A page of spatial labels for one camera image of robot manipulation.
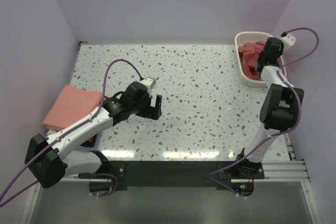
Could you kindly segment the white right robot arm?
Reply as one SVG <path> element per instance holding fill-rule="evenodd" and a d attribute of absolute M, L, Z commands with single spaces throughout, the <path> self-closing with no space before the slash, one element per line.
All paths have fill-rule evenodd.
<path fill-rule="evenodd" d="M 282 39 L 269 37 L 255 43 L 257 59 L 254 72 L 266 84 L 267 94 L 261 106 L 260 127 L 247 148 L 236 157 L 234 173 L 246 178 L 261 169 L 261 163 L 273 142 L 294 130 L 301 117 L 304 91 L 290 84 L 282 73 L 279 58 L 285 51 Z"/>

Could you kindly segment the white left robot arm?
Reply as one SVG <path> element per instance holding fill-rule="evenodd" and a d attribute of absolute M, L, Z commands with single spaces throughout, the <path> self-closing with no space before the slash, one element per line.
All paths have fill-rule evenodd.
<path fill-rule="evenodd" d="M 99 151 L 93 151 L 88 157 L 74 161 L 68 158 L 90 137 L 109 129 L 130 116 L 158 120 L 162 115 L 162 96 L 157 95 L 155 106 L 151 106 L 152 91 L 156 85 L 154 78 L 134 81 L 120 97 L 112 96 L 103 101 L 87 116 L 64 130 L 43 137 L 33 136 L 25 158 L 25 164 L 43 188 L 57 184 L 63 177 L 92 173 L 97 178 L 108 174 L 108 159 Z"/>

